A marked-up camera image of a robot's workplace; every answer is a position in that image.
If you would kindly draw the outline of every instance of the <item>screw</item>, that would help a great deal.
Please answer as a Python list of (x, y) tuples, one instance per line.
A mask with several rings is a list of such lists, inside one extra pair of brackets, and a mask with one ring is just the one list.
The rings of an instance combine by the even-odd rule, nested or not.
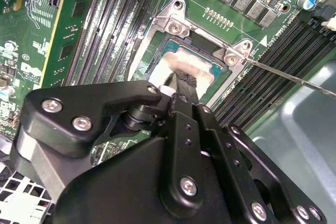
[(234, 126), (231, 126), (231, 130), (236, 134), (240, 134), (239, 130)]
[(211, 110), (206, 106), (203, 106), (203, 111), (206, 113), (211, 113)]
[(264, 210), (264, 208), (262, 207), (261, 204), (259, 204), (258, 202), (253, 202), (251, 204), (252, 207), (252, 211), (254, 213), (254, 215), (261, 221), (265, 221), (267, 219), (266, 216), (266, 212)]
[(151, 86), (148, 86), (148, 91), (149, 92), (151, 92), (151, 93), (153, 93), (153, 94), (157, 94), (157, 90), (156, 90), (156, 88), (153, 88), (153, 87), (151, 87)]
[(230, 66), (233, 66), (234, 64), (236, 64), (236, 61), (237, 59), (235, 57), (229, 57), (227, 59), (227, 63), (230, 65)]
[(90, 119), (79, 116), (75, 118), (72, 122), (72, 125), (78, 131), (89, 131), (92, 128), (92, 123)]
[(197, 187), (195, 183), (189, 178), (183, 177), (180, 181), (180, 186), (182, 191), (184, 191), (184, 193), (189, 196), (195, 196), (197, 193)]
[(310, 207), (309, 210), (314, 215), (315, 218), (317, 218), (318, 220), (321, 220), (321, 216), (319, 215), (319, 212), (317, 212), (315, 208)]
[(305, 220), (309, 220), (309, 215), (308, 215), (307, 211), (306, 211), (302, 206), (298, 205), (298, 206), (296, 207), (296, 209), (297, 209), (297, 211), (299, 212), (299, 215), (300, 215), (303, 219), (305, 219)]
[(177, 35), (181, 32), (182, 26), (176, 22), (173, 22), (169, 25), (168, 30), (170, 31), (170, 33)]
[(49, 99), (42, 103), (42, 108), (47, 112), (57, 113), (62, 110), (63, 106), (59, 101)]

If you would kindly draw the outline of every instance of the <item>green circuit board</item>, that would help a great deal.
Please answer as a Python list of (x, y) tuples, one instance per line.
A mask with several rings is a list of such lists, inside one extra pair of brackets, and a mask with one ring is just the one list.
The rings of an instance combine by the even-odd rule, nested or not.
[[(86, 2), (81, 15), (72, 17), (74, 5)], [(0, 77), (15, 93), (0, 102), (0, 133), (14, 137), (25, 95), (37, 88), (60, 86), (71, 63), (71, 50), (61, 57), (62, 47), (77, 43), (90, 0), (62, 0), (58, 8), (49, 0), (10, 0), (0, 14)]]

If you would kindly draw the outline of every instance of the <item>gray metal panel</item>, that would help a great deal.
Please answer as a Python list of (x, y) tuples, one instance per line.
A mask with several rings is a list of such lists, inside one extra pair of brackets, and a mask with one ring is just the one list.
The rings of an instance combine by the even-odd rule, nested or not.
[[(310, 81), (336, 91), (336, 60)], [(250, 134), (259, 147), (336, 222), (336, 100), (300, 88)]]

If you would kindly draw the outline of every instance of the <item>black memory slot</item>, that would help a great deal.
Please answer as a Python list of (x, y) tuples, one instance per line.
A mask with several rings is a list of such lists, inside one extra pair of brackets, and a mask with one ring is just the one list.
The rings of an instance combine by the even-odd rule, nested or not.
[[(304, 77), (334, 44), (296, 18), (260, 62), (288, 74)], [(266, 70), (253, 67), (216, 110), (221, 126), (235, 123), (247, 130), (295, 85)]]
[[(88, 21), (88, 24), (90, 24), (93, 20), (94, 17), (94, 11), (96, 10), (98, 5), (98, 0), (92, 0), (91, 4), (90, 4), (90, 8), (88, 10), (88, 15), (86, 20)], [(79, 58), (82, 55), (82, 49), (85, 46), (85, 40), (88, 36), (88, 29), (83, 29), (81, 31), (79, 40), (78, 40), (78, 45), (77, 45), (77, 49), (75, 52), (75, 55), (72, 59), (72, 63), (71, 63), (71, 67), (69, 69), (68, 75), (67, 75), (67, 80), (66, 80), (66, 85), (70, 85), (71, 83), (73, 83), (74, 78), (75, 78), (75, 71), (78, 67), (79, 64)]]
[[(120, 19), (118, 20), (117, 26), (115, 27), (116, 29), (114, 31), (114, 34), (116, 34), (116, 36), (120, 34), (121, 29), (123, 28), (126, 22), (126, 19), (128, 18), (129, 14), (134, 10), (137, 1), (138, 0), (127, 0), (125, 8), (123, 9)], [(97, 81), (100, 80), (102, 74), (104, 73), (105, 67), (108, 65), (110, 55), (112, 54), (114, 47), (115, 44), (113, 42), (109, 42), (105, 54), (100, 59), (98, 59), (98, 69), (95, 73), (93, 83), (97, 83)]]
[[(300, 49), (313, 38), (315, 33), (302, 31), (299, 36), (302, 36), (302, 40), (296, 41), (292, 47), (287, 47), (281, 56), (282, 60), (276, 61), (274, 68), (280, 69), (282, 71), (288, 72), (288, 68), (293, 60), (303, 59), (303, 57), (296, 58), (295, 55), (299, 53)], [(249, 95), (242, 97), (238, 100), (238, 104), (233, 110), (229, 111), (224, 115), (225, 121), (231, 121), (241, 112), (241, 107), (245, 106), (248, 101), (259, 97), (260, 93), (264, 93), (260, 90), (272, 89), (275, 85), (275, 81), (270, 81), (271, 77), (274, 76), (271, 72), (263, 71), (258, 77), (258, 85), (252, 85), (252, 90), (249, 91)]]
[[(140, 29), (140, 26), (143, 23), (146, 15), (149, 11), (149, 8), (151, 7), (152, 1), (153, 0), (142, 0), (142, 3), (141, 3), (142, 8), (138, 9), (137, 19), (134, 21), (134, 24), (131, 25), (132, 28), (130, 29), (128, 38), (124, 41), (125, 44), (126, 44), (127, 41), (132, 42), (132, 41), (135, 40), (135, 38), (138, 34), (138, 31)], [(121, 74), (120, 69), (122, 67), (125, 67), (125, 75), (124, 76), (126, 77), (126, 79), (124, 79), (124, 80), (127, 80), (127, 77), (128, 77), (129, 71), (130, 71), (130, 67), (131, 67), (131, 63), (133, 62), (133, 57), (135, 56), (135, 53), (131, 54), (130, 59), (126, 62), (125, 59), (126, 59), (127, 53), (128, 53), (127, 46), (125, 45), (120, 50), (120, 53), (118, 54), (118, 57), (120, 57), (121, 62), (123, 64), (120, 64), (119, 66), (116, 66), (117, 70), (116, 70), (115, 74), (113, 74), (113, 75), (111, 74), (111, 76), (109, 78), (109, 81), (115, 81), (115, 78), (117, 77), (116, 75)]]
[[(307, 62), (307, 65), (304, 69), (302, 69), (297, 75), (298, 76), (304, 76), (306, 73), (308, 73), (316, 64), (318, 64), (332, 49), (334, 46), (332, 44), (328, 44), (327, 47), (322, 48), (322, 51), (315, 57), (313, 60)], [(274, 104), (276, 104), (277, 101), (282, 99), (282, 97), (295, 85), (294, 82), (286, 81), (286, 85), (282, 88), (281, 91), (278, 92), (277, 96), (273, 98), (269, 103), (264, 104), (264, 107), (257, 111), (254, 115), (250, 115), (248, 118), (245, 118), (244, 121), (242, 121), (242, 124), (244, 124), (244, 128), (248, 129), (254, 122), (256, 122), (267, 110), (269, 110)]]
[(92, 46), (90, 48), (90, 50), (88, 51), (88, 54), (86, 54), (85, 56), (85, 63), (82, 65), (81, 70), (80, 70), (80, 77), (79, 77), (79, 84), (85, 84), (86, 83), (86, 79), (88, 77), (88, 74), (91, 70), (92, 64), (96, 59), (97, 53), (98, 53), (98, 49), (100, 47), (101, 44), (101, 35), (103, 34), (103, 31), (106, 28), (106, 24), (112, 14), (112, 10), (116, 7), (117, 4), (117, 0), (109, 0), (109, 4), (107, 5), (107, 8), (104, 10), (104, 14), (102, 15), (102, 20), (100, 22), (99, 25), (99, 30), (97, 30), (94, 39), (93, 39), (93, 43)]
[[(259, 61), (268, 66), (273, 66), (272, 63), (280, 56), (282, 51), (295, 39), (295, 37), (298, 36), (304, 27), (305, 25), (299, 20), (291, 23), (287, 29), (288, 33), (280, 35), (280, 37), (270, 48), (268, 48)], [(264, 71), (265, 70), (263, 69), (252, 67), (249, 73), (236, 86), (233, 92), (231, 92), (225, 99), (225, 103), (222, 103), (215, 110), (215, 115), (218, 120), (223, 117), (227, 111), (233, 110), (236, 107), (240, 98), (250, 92), (250, 89), (253, 87), (252, 84), (257, 81), (258, 77)]]

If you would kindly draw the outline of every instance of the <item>hole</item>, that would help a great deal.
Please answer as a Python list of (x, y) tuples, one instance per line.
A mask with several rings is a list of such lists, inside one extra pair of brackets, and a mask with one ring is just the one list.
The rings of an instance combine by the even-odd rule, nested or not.
[(48, 213), (52, 214), (52, 212), (54, 211), (54, 208), (55, 208), (55, 204), (52, 203), (49, 207)]
[(19, 185), (20, 185), (19, 181), (10, 180), (6, 186), (6, 189), (15, 191)]
[(49, 202), (44, 201), (44, 200), (40, 200), (39, 203), (38, 203), (38, 205), (39, 205), (39, 206), (42, 206), (42, 207), (48, 207)]
[(25, 190), (23, 191), (24, 193), (29, 193), (30, 189), (31, 189), (31, 185), (27, 185)]
[(267, 187), (264, 185), (263, 182), (261, 182), (258, 179), (254, 179), (254, 184), (256, 184), (258, 191), (263, 199), (263, 201), (265, 202), (266, 205), (270, 204), (270, 200), (271, 200), (271, 196), (270, 196), (270, 192), (267, 189)]
[(47, 190), (44, 191), (44, 194), (43, 194), (42, 198), (47, 199), (47, 200), (51, 200), (51, 197), (49, 196), (49, 193), (47, 192)]
[(13, 178), (17, 178), (17, 179), (20, 179), (22, 180), (25, 176), (21, 175), (20, 173), (16, 172), (13, 176)]
[(282, 12), (283, 13), (287, 13), (290, 10), (290, 6), (289, 5), (284, 5), (282, 8)]
[(184, 102), (188, 102), (188, 98), (185, 96), (185, 95), (183, 95), (183, 94), (180, 94), (180, 99), (182, 100), (182, 101), (184, 101)]
[(176, 2), (175, 2), (175, 4), (174, 4), (174, 8), (175, 8), (176, 10), (181, 10), (182, 7), (183, 7), (182, 2), (180, 2), (180, 1), (176, 1)]
[(188, 145), (188, 146), (191, 146), (192, 143), (193, 143), (193, 142), (192, 142), (190, 139), (187, 139), (187, 140), (185, 141), (185, 144)]
[(238, 160), (234, 160), (233, 163), (237, 166), (240, 167), (240, 162)]
[(4, 187), (5, 184), (7, 183), (8, 179), (3, 179), (3, 180), (0, 180), (0, 187)]
[(41, 194), (43, 193), (43, 190), (44, 190), (43, 188), (35, 186), (32, 189), (30, 195), (33, 195), (33, 196), (36, 196), (36, 197), (40, 197)]
[(244, 50), (248, 50), (248, 49), (250, 49), (250, 48), (251, 48), (251, 44), (250, 44), (250, 43), (247, 43), (247, 42), (246, 42), (246, 43), (243, 44), (243, 49), (244, 49)]
[(12, 193), (10, 192), (10, 191), (2, 191), (1, 193), (0, 193), (0, 201), (2, 201), (2, 202), (4, 202), (7, 198), (8, 198), (8, 196), (10, 196)]

